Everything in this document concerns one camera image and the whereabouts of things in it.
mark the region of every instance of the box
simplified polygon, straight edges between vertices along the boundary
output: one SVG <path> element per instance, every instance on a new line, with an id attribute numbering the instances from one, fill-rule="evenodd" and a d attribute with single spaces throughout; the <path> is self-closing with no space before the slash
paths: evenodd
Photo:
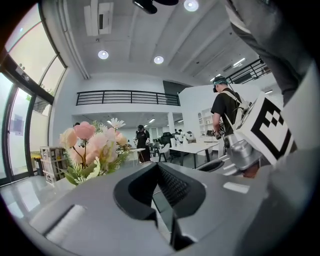
<path id="1" fill-rule="evenodd" d="M 260 151 L 272 165 L 297 148 L 280 108 L 261 92 L 234 132 Z"/>

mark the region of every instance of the ceiling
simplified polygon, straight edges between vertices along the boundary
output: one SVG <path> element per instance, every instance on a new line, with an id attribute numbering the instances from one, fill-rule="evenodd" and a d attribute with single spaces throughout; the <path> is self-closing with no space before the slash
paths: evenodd
<path id="1" fill-rule="evenodd" d="M 125 123 L 124 129 L 137 128 L 138 125 L 148 125 L 146 128 L 152 127 L 165 127 L 168 123 L 168 113 L 150 113 L 150 112 L 113 112 L 113 113 L 94 113 L 86 115 L 74 115 L 76 122 L 89 122 L 94 120 L 103 123 L 104 125 L 110 127 L 107 120 L 111 118 L 118 118 L 118 120 L 123 120 Z M 173 113 L 173 120 L 176 123 L 182 120 L 182 113 Z"/>
<path id="2" fill-rule="evenodd" d="M 189 12 L 181 0 L 175 6 L 153 2 L 156 14 L 147 14 L 131 0 L 114 2 L 110 34 L 87 36 L 84 6 L 90 0 L 67 0 L 70 25 L 80 58 L 89 74 L 104 72 L 175 71 L 199 84 L 221 74 L 228 76 L 241 67 L 223 73 L 223 69 L 245 58 L 243 65 L 258 55 L 232 31 L 225 7 L 218 0 L 198 0 L 199 8 Z M 106 50 L 109 58 L 98 58 Z M 164 62 L 154 63 L 155 56 Z"/>

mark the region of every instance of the railing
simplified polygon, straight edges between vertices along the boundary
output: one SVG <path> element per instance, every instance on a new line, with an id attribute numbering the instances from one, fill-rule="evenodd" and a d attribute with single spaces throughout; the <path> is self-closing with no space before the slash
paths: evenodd
<path id="1" fill-rule="evenodd" d="M 270 73 L 271 70 L 266 66 L 261 58 L 258 58 L 254 62 L 246 65 L 237 72 L 229 75 L 226 81 L 230 84 L 245 84 L 251 80 L 256 80 L 261 76 Z"/>
<path id="2" fill-rule="evenodd" d="M 91 90 L 77 93 L 76 105 L 140 103 L 180 106 L 178 95 L 140 90 Z"/>

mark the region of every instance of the flower bouquet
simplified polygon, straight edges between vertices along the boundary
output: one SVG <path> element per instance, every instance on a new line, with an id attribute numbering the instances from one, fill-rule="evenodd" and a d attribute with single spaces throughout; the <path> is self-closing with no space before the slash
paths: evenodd
<path id="1" fill-rule="evenodd" d="M 66 179 L 81 184 L 91 178 L 114 173 L 130 155 L 127 138 L 117 129 L 124 121 L 111 119 L 111 128 L 97 121 L 82 122 L 60 134 L 60 144 L 66 149 L 69 166 L 62 170 Z M 76 145 L 81 139 L 83 146 Z"/>

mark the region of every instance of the floor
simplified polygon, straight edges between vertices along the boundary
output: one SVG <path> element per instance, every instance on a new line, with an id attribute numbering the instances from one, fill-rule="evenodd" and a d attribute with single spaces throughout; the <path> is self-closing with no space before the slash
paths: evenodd
<path id="1" fill-rule="evenodd" d="M 218 158 L 218 154 L 213 153 L 211 159 L 216 158 Z M 196 162 L 197 166 L 203 165 L 206 163 L 206 157 L 197 155 Z M 179 158 L 174 158 L 172 163 L 179 165 Z M 132 167 L 133 164 L 132 160 L 128 160 L 122 167 Z M 194 167 L 192 154 L 184 156 L 183 166 L 189 168 Z M 43 176 L 36 175 L 0 187 L 0 194 L 12 215 L 29 222 L 47 204 L 58 200 L 71 189 L 68 187 L 69 183 L 67 181 L 66 183 L 67 184 L 63 184 L 61 187 L 53 187 L 46 183 Z M 161 192 L 154 195 L 153 201 L 156 206 L 153 203 L 152 207 L 159 210 L 159 212 L 157 212 L 158 229 L 160 233 L 169 240 L 173 210 Z"/>

